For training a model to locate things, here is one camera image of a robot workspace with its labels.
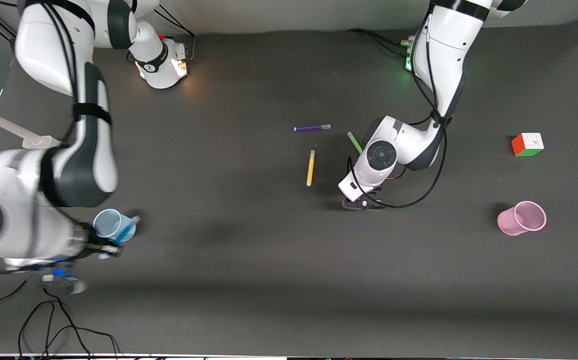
white wall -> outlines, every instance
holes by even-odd
[[[198,34],[412,29],[419,25],[428,3],[428,0],[162,0],[172,14]],[[0,16],[13,28],[17,27],[14,8],[0,5]],[[145,19],[158,32],[182,33],[156,14],[148,14]],[[530,27],[577,20],[578,0],[529,0],[506,18],[489,20],[487,26]]]

pink cup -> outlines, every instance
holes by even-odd
[[[540,231],[547,225],[547,214],[533,201],[521,201],[514,207],[500,212],[497,225],[506,235],[515,237],[527,231]]]

marker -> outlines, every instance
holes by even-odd
[[[349,137],[349,139],[351,139],[351,142],[353,143],[353,146],[355,146],[355,150],[358,151],[358,154],[362,153],[362,146],[360,146],[360,144],[358,143],[358,141],[355,139],[355,136],[353,136],[352,132],[347,132],[346,136]]]
[[[311,186],[313,182],[313,167],[316,164],[316,151],[311,150],[311,155],[309,156],[309,172],[307,173],[307,186]]]
[[[293,128],[294,132],[313,132],[313,130],[328,130],[331,128],[330,123],[326,125],[312,125],[312,126],[296,126]]]

yellow marker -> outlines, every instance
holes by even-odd
[[[316,164],[316,151],[311,150],[311,156],[309,157],[309,172],[307,173],[307,186],[311,186],[313,182],[313,166]]]

purple marker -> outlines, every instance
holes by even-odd
[[[330,129],[330,123],[326,125],[312,125],[312,126],[296,126],[293,128],[294,132],[313,132],[313,130],[327,130]]]

